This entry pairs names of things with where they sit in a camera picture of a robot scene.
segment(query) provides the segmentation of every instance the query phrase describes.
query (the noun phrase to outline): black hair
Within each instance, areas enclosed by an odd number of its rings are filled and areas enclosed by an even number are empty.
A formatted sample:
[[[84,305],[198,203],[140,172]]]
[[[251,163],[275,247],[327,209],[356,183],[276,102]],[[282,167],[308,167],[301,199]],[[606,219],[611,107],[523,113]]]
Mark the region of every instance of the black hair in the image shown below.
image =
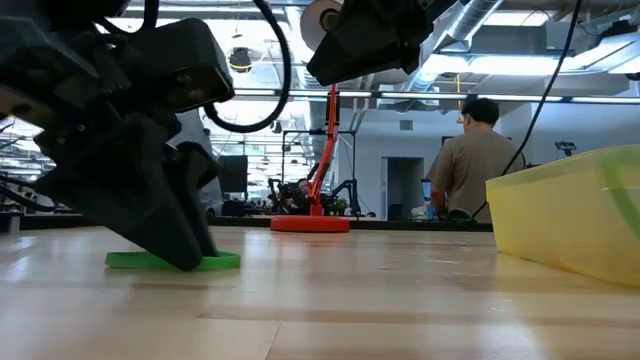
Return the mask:
[[[469,115],[475,121],[493,126],[500,118],[500,107],[491,99],[473,99],[464,104],[462,115]]]

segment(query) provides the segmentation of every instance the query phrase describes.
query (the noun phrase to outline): yellow plastic bin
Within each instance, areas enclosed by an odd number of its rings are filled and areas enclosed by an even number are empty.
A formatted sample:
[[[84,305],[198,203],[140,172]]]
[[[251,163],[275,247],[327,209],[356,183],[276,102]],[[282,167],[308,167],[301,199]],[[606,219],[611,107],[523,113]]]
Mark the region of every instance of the yellow plastic bin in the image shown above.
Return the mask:
[[[640,146],[490,180],[487,199],[500,252],[640,286]]]

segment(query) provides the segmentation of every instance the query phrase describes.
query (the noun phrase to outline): tan shirt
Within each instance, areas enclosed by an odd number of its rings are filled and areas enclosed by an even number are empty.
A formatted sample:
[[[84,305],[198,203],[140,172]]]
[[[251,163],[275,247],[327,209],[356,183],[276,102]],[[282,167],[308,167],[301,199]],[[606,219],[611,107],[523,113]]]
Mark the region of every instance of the tan shirt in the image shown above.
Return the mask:
[[[486,200],[486,181],[500,176],[517,150],[511,140],[494,131],[468,132],[442,146],[427,179],[446,189],[449,210],[465,209],[473,214]],[[524,168],[521,156],[507,174]],[[475,219],[491,223],[489,206]]]

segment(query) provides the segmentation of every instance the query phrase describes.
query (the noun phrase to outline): table surface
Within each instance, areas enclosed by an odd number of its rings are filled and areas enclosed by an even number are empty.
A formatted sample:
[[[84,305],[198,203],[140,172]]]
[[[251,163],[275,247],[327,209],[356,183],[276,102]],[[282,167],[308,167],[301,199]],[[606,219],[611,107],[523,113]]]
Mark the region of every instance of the table surface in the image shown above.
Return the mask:
[[[212,228],[242,269],[105,269],[102,228],[0,237],[2,360],[640,359],[640,291],[491,234]]]

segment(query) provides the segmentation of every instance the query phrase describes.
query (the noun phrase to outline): green object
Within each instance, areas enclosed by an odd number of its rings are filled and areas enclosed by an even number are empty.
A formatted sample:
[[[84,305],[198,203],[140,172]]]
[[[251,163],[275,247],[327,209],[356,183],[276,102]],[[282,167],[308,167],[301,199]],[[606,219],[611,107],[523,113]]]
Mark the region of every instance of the green object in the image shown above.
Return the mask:
[[[193,271],[236,269],[240,267],[240,255],[220,251],[220,256],[205,256]],[[148,252],[112,252],[107,254],[105,265],[118,269],[175,270],[173,265]]]

